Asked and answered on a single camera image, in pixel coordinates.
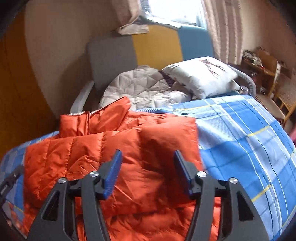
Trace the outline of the orange quilted down jacket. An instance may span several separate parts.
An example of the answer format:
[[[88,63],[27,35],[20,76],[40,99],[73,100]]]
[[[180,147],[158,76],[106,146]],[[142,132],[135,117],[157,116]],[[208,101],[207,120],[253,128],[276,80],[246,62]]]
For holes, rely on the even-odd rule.
[[[123,97],[94,111],[63,115],[58,135],[27,147],[23,229],[28,233],[56,181],[83,178],[120,150],[113,193],[101,203],[112,240],[184,240],[194,203],[185,194],[173,157],[202,169],[192,117],[130,110]]]

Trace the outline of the blue plaid bed sheet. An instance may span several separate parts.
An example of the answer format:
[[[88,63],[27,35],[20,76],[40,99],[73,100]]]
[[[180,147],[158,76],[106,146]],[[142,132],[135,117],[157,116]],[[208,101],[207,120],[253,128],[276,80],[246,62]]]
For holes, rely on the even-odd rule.
[[[255,99],[247,95],[225,96],[136,112],[194,118],[202,162],[198,170],[217,180],[238,179],[260,215],[268,240],[295,239],[295,145]],[[24,166],[27,147],[59,132],[8,152],[1,163],[1,183],[18,165]],[[24,173],[1,204],[1,240],[28,240],[29,232],[23,229]],[[209,240],[218,240],[220,210],[221,198],[215,197]],[[75,221],[78,240],[87,240],[81,197],[75,198]]]

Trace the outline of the maroon cloth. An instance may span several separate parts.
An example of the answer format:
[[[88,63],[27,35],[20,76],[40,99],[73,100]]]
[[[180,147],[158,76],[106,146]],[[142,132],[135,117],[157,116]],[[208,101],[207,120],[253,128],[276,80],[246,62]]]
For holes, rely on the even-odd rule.
[[[290,133],[290,138],[293,141],[294,145],[296,145],[296,129],[294,129],[291,133]]]

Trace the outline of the wooden rattan chair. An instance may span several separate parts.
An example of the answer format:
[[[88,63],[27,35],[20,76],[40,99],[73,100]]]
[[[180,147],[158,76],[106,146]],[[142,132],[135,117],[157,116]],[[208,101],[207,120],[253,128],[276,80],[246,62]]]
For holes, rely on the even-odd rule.
[[[295,111],[295,81],[280,74],[271,94],[258,94],[256,100],[284,127]]]

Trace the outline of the white printed pillow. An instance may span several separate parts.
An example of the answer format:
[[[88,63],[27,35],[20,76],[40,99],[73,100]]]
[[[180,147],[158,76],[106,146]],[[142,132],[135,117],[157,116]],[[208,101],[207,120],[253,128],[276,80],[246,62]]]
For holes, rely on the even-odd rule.
[[[240,90],[235,81],[238,74],[227,64],[209,56],[174,63],[162,71],[198,99]]]

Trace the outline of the cluttered wooden side table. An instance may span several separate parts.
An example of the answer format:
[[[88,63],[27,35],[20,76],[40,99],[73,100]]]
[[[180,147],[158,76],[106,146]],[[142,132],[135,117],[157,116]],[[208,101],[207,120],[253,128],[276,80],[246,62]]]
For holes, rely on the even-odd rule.
[[[244,50],[241,67],[251,72],[251,78],[256,85],[257,94],[271,96],[280,74],[291,77],[291,72],[283,61],[278,61],[261,48],[255,52]]]

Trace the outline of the grey quilted blanket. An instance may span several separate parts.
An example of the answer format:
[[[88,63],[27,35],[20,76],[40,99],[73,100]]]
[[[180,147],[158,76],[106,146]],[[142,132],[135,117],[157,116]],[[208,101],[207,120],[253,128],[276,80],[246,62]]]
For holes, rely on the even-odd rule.
[[[104,91],[99,108],[124,96],[130,100],[131,110],[159,108],[188,102],[192,98],[182,84],[147,65],[120,73]]]

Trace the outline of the grey yellow blue headboard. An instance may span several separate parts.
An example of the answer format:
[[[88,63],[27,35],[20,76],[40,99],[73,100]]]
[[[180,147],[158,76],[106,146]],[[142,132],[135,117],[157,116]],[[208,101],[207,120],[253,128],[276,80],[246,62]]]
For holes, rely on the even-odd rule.
[[[87,44],[94,86],[102,94],[120,73],[148,65],[158,70],[180,61],[214,56],[212,39],[206,29],[182,26],[171,29],[149,25],[149,31],[138,35],[111,32]]]

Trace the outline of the pink striped curtain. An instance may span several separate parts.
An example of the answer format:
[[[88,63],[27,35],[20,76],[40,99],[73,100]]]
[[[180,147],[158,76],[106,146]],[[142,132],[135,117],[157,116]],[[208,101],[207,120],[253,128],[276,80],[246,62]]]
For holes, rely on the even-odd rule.
[[[138,35],[149,25],[171,29],[197,26],[212,39],[214,58],[237,64],[242,57],[242,19],[240,1],[112,1],[121,35]]]

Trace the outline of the white bed side rail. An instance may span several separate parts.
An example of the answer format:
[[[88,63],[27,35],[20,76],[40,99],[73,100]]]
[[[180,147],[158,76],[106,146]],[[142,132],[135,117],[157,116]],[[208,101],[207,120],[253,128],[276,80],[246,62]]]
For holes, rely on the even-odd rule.
[[[86,100],[88,99],[88,96],[91,92],[91,90],[94,88],[94,81],[88,81],[81,91],[79,92],[78,96],[76,97],[75,101],[73,102],[70,114],[80,113],[83,111],[83,107],[86,103]]]

